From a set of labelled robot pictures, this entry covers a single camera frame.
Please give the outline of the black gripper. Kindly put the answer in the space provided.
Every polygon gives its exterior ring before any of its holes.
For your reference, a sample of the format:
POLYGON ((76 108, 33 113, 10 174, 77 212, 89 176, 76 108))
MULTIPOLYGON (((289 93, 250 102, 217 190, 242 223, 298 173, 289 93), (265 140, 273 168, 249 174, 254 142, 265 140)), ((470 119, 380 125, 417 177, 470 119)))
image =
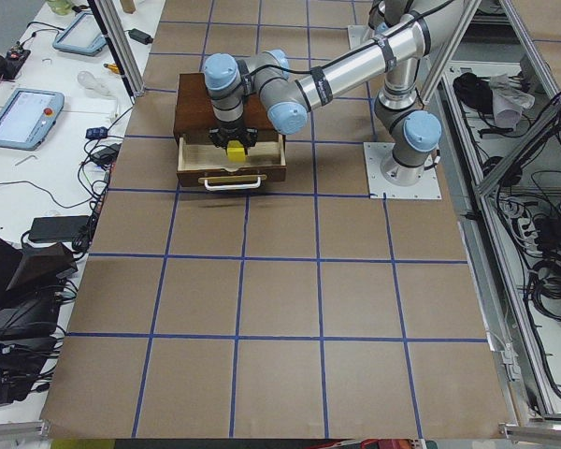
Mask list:
POLYGON ((247 127, 242 118, 232 122, 218 120, 217 126, 209 129, 209 138, 215 147, 222 148, 225 152, 229 140, 238 140, 243 146, 244 154, 248 155, 257 143, 258 131, 247 127))

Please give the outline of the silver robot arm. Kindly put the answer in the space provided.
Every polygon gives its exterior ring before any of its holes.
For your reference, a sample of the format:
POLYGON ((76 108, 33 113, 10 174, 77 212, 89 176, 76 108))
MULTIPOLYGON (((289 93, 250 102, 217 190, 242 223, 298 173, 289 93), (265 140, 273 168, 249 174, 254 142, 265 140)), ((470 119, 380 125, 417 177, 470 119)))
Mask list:
POLYGON ((412 186, 428 170, 426 159, 439 145, 442 127, 432 113, 415 107, 417 65, 446 43, 465 23, 466 1, 376 1, 369 12, 372 36, 352 50, 290 80, 281 50, 246 59, 215 53, 205 62, 207 92, 216 119, 212 143, 225 150, 237 141, 254 146, 257 132, 244 121, 244 104, 255 94, 282 135, 300 131, 310 112, 383 75, 375 114, 395 143, 381 163, 382 176, 412 186))

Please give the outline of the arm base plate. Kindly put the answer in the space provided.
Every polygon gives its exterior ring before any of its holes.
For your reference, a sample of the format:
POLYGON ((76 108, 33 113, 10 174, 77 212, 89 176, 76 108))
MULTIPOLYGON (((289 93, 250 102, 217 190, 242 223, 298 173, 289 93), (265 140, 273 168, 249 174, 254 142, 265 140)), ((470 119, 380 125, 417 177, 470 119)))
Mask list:
POLYGON ((349 25, 347 27, 349 47, 351 50, 356 49, 363 43, 370 40, 376 34, 375 28, 366 25, 349 25))
POLYGON ((373 199, 441 200, 433 159, 427 155, 420 167, 400 166, 392 142, 365 142, 364 154, 369 196, 373 199))

